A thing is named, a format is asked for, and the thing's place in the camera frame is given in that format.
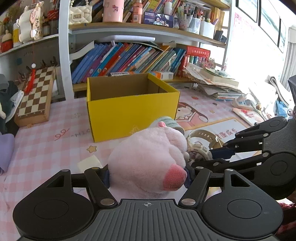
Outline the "clear packing tape roll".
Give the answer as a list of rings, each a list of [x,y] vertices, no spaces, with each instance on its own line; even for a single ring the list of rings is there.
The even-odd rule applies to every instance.
[[[175,130],[178,130],[179,132],[181,132],[183,135],[185,135],[185,130],[171,117],[169,116],[162,116],[160,118],[157,118],[155,121],[153,121],[149,128],[153,128],[153,127],[157,127],[158,123],[162,121],[166,124],[166,126],[173,128]]]

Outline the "white quilted handbag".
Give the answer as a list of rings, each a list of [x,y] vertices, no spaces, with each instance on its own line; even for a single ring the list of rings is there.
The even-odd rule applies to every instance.
[[[92,21],[92,6],[85,0],[83,6],[73,6],[74,1],[70,1],[69,25],[87,24]]]

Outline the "orange white medicine box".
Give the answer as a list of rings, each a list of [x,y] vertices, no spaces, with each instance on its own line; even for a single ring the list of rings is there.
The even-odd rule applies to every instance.
[[[149,72],[151,75],[159,78],[160,80],[172,80],[174,78],[174,73],[165,72],[165,71],[151,71]]]

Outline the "lucky cat figurine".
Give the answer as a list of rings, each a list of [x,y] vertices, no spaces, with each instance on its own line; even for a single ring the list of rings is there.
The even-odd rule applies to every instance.
[[[21,43],[37,41],[43,38],[44,2],[25,6],[23,13],[17,20],[20,28],[18,36]]]

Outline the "orange pink bottle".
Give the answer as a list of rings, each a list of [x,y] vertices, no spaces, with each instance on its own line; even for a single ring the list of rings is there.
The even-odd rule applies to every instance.
[[[143,5],[142,0],[136,0],[133,5],[132,22],[140,24],[142,21]]]

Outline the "pink cylindrical container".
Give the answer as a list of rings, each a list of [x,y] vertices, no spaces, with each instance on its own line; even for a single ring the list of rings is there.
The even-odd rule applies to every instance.
[[[103,1],[103,22],[121,23],[123,20],[124,0]]]

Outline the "row of leaning books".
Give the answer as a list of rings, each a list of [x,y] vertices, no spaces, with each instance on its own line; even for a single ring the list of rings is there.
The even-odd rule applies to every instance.
[[[79,63],[72,70],[73,84],[85,83],[87,78],[120,74],[177,73],[186,50],[141,42],[96,43],[92,41],[77,51]]]

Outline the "pile of papers and books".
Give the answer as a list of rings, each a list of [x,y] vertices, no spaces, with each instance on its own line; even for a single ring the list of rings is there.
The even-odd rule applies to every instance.
[[[194,81],[201,92],[215,100],[231,101],[243,94],[238,81],[220,76],[210,69],[188,63],[183,74]]]

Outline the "beige wrist watch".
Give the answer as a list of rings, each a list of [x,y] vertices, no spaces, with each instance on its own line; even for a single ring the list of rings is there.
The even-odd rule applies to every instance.
[[[188,162],[209,161],[213,159],[211,150],[223,147],[224,142],[214,133],[207,130],[195,130],[187,137]]]

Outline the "pink plush pig toy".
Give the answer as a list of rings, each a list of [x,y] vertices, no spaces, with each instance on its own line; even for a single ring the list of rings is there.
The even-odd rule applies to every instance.
[[[110,192],[121,199],[163,199],[185,183],[187,142],[163,121],[134,133],[111,152]]]

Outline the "pink checkered table mat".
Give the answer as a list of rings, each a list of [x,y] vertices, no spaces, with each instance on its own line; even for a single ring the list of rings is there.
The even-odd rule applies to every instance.
[[[188,88],[181,89],[180,101],[202,114],[191,123],[180,122],[187,133],[201,128],[227,141],[248,127],[229,101],[215,101]],[[96,156],[105,164],[119,143],[120,139],[93,142],[84,98],[53,103],[47,122],[20,128],[8,170],[1,175],[1,240],[19,238],[13,209],[20,200],[62,169],[79,172],[83,159]]]

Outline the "white foam block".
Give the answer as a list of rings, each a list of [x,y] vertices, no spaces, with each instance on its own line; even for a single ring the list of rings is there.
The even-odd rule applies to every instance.
[[[82,161],[80,161],[78,164],[78,169],[84,173],[85,170],[89,169],[89,168],[93,168],[93,167],[97,167],[97,168],[103,168],[101,162],[97,159],[97,157],[95,155],[92,155]]]

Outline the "wooden chess board box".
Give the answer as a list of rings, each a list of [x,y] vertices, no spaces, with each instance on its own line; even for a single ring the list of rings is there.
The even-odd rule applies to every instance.
[[[56,68],[51,66],[36,70],[34,77],[34,81],[28,79],[23,86],[24,96],[14,117],[19,127],[49,120]]]

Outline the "white pen holder cup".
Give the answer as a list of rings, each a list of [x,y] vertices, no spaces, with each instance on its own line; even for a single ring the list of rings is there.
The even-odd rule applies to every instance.
[[[213,25],[212,23],[209,23],[207,21],[201,21],[200,32],[199,32],[200,35],[210,38],[210,39],[213,39],[214,32],[215,32],[215,25]]]

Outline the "red thick dictionary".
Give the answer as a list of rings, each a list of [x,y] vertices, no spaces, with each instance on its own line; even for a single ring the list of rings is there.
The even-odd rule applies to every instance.
[[[188,63],[197,65],[198,61],[209,59],[211,54],[210,50],[195,46],[177,44],[177,48],[185,50],[185,53],[182,56],[181,63],[177,70],[177,77],[185,76],[183,70],[185,69]]]

